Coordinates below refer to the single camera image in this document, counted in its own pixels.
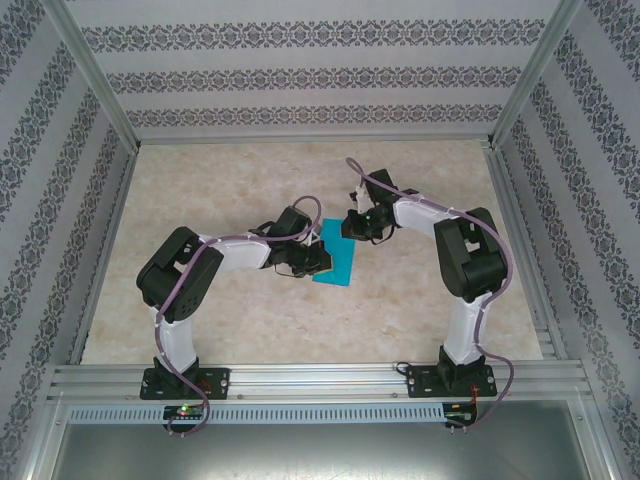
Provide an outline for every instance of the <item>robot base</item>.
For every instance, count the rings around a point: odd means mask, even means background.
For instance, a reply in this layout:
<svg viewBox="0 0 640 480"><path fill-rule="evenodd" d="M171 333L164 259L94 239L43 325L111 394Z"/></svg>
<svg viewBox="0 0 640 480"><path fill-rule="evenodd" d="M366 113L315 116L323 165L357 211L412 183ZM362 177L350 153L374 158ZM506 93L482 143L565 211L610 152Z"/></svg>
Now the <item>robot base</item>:
<svg viewBox="0 0 640 480"><path fill-rule="evenodd" d="M167 370L157 358L154 368L147 368L142 377L142 400L192 400L200 396ZM229 391L228 368L200 368L196 361L182 374L206 393L209 400L226 400Z"/></svg>
<svg viewBox="0 0 640 480"><path fill-rule="evenodd" d="M484 362L483 356L469 365L455 365L440 347L438 365L407 366L409 398L470 397L474 387L478 397L495 397L493 369Z"/></svg>

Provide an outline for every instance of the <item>patterned wallpaper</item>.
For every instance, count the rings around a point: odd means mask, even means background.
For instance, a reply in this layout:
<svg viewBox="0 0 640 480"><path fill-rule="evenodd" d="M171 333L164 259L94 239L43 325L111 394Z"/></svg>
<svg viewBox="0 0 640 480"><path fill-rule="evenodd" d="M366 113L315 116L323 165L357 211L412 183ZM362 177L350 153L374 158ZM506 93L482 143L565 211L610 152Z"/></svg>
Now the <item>patterned wallpaper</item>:
<svg viewBox="0 0 640 480"><path fill-rule="evenodd" d="M640 11L585 1L502 146L571 355L640 477Z"/></svg>
<svg viewBox="0 0 640 480"><path fill-rule="evenodd" d="M78 0L142 139L490 133L558 0Z"/></svg>
<svg viewBox="0 0 640 480"><path fill-rule="evenodd" d="M36 0L0 7L0 479L66 363L132 156Z"/></svg>

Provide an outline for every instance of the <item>black plastic bracket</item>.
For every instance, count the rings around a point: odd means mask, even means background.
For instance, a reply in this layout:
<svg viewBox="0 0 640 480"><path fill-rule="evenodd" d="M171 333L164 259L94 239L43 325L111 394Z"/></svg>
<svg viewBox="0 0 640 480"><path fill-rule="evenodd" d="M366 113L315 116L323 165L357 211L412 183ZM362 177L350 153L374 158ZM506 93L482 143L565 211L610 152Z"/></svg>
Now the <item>black plastic bracket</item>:
<svg viewBox="0 0 640 480"><path fill-rule="evenodd" d="M478 397L495 397L498 394L493 369L489 365L475 375L459 380L451 389L445 387L436 365L412 365L406 374L409 398L471 397L474 385L478 389Z"/></svg>
<svg viewBox="0 0 640 480"><path fill-rule="evenodd" d="M200 245L198 235L187 227L175 229L165 240L136 279L136 285L142 291L142 299L147 305L159 308L165 302L182 275L175 264L187 264ZM223 258L224 255L215 248L207 248L202 252L164 314L167 323L193 315L204 300Z"/></svg>
<svg viewBox="0 0 640 480"><path fill-rule="evenodd" d="M403 372L409 398L470 397L474 387L478 397L495 397L498 388L493 369L484 362L483 356L469 365L454 365L440 347L437 365L408 365Z"/></svg>
<svg viewBox="0 0 640 480"><path fill-rule="evenodd" d="M157 358L154 367L147 368L142 377L142 400L192 400L200 396L168 371ZM209 400L226 400L231 370L228 368L200 368L198 360L183 375L204 391Z"/></svg>
<svg viewBox="0 0 640 480"><path fill-rule="evenodd" d="M475 208L467 214L496 229L486 208ZM451 295L471 303L502 286L507 276L507 261L489 233L463 218L442 220L433 228L440 275ZM477 248L469 251L467 244Z"/></svg>

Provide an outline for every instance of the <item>beige floor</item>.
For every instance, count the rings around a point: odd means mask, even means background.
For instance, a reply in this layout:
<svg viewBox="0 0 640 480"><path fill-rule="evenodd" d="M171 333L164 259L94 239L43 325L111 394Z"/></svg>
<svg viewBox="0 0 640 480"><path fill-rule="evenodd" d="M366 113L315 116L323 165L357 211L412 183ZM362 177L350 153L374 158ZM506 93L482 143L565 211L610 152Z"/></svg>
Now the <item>beige floor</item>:
<svg viewBox="0 0 640 480"><path fill-rule="evenodd" d="M358 177L386 167L401 188L446 205L489 208L505 232L479 143L376 142L145 146L93 319L85 364L149 363L152 319L135 287L140 268L178 226L213 236L275 220L303 194L324 216L343 218ZM313 204L301 204L313 216ZM374 247L356 245L351 286L277 276L272 270L216 277L197 312L203 363L433 361L449 321L435 243L407 229ZM516 276L492 308L486 347L540 359Z"/></svg>

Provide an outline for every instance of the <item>blue paper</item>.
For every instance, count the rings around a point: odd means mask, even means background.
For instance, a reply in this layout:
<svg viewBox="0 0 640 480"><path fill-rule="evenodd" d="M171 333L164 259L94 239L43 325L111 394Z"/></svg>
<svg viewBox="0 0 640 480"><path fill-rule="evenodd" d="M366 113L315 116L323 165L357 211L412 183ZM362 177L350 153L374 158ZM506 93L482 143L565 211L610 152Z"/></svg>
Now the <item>blue paper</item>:
<svg viewBox="0 0 640 480"><path fill-rule="evenodd" d="M342 220L325 218L322 222L320 238L324 241L324 249L331 255L333 269L329 272L318 273L313 281L348 287L351 283L351 266L356 248L356 241L342 238L340 226Z"/></svg>

